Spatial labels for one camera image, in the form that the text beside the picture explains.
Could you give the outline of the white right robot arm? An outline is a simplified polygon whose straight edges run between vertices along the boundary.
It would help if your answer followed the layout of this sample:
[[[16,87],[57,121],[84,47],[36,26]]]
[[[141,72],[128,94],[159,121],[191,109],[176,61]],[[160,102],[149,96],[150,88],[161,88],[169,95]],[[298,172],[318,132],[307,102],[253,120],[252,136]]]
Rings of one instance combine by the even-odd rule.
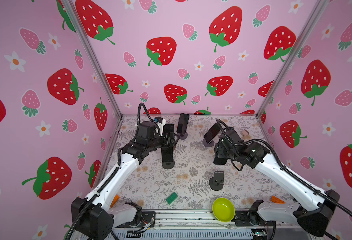
[[[295,200],[293,204],[255,201],[248,210],[248,219],[259,226],[263,222],[282,222],[300,226],[307,233],[323,237],[335,212],[332,201],[340,196],[335,191],[315,187],[277,161],[272,151],[258,140],[244,142],[233,128],[224,128],[216,144],[215,160],[239,162],[264,174]]]

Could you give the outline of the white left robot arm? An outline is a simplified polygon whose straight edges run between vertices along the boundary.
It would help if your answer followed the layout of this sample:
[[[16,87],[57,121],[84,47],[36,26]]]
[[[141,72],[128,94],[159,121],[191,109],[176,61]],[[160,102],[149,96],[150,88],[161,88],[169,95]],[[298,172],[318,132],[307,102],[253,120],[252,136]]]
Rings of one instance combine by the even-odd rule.
[[[109,213],[111,204],[125,181],[149,153],[161,149],[172,152],[179,136],[173,124],[162,118],[144,121],[137,126],[134,138],[118,149],[117,163],[103,180],[83,199],[77,197],[71,205],[73,223],[66,239],[78,231],[92,240],[104,240],[118,226],[141,223],[142,207],[129,202]]]

